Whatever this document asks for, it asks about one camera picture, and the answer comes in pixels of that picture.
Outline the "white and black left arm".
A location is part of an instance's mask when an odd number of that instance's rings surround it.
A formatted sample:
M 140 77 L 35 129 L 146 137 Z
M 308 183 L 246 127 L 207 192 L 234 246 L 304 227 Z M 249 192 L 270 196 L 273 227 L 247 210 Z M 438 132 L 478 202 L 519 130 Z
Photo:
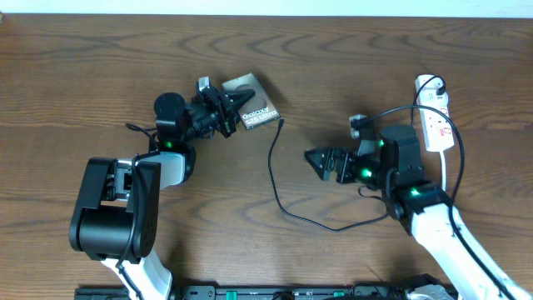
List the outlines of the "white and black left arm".
M 196 150 L 189 141 L 220 133 L 229 138 L 239 110 L 254 90 L 219 91 L 202 79 L 186 102 L 166 92 L 154 102 L 156 126 L 144 130 L 149 149 L 131 159 L 93 157 L 86 166 L 69 228 L 71 247 L 110 268 L 122 287 L 80 287 L 76 299 L 179 299 L 173 275 L 158 257 L 161 190 L 191 175 Z

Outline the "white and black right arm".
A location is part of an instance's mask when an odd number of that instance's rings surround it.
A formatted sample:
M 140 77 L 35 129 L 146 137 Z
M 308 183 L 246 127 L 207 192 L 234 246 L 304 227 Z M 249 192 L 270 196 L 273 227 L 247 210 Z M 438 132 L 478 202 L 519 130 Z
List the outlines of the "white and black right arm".
M 305 159 L 322 180 L 336 172 L 339 183 L 381 191 L 388 215 L 430 253 L 464 299 L 530 299 L 476 241 L 451 197 L 426 178 L 415 129 L 386 127 L 380 142 L 379 158 L 353 148 L 318 147 Z

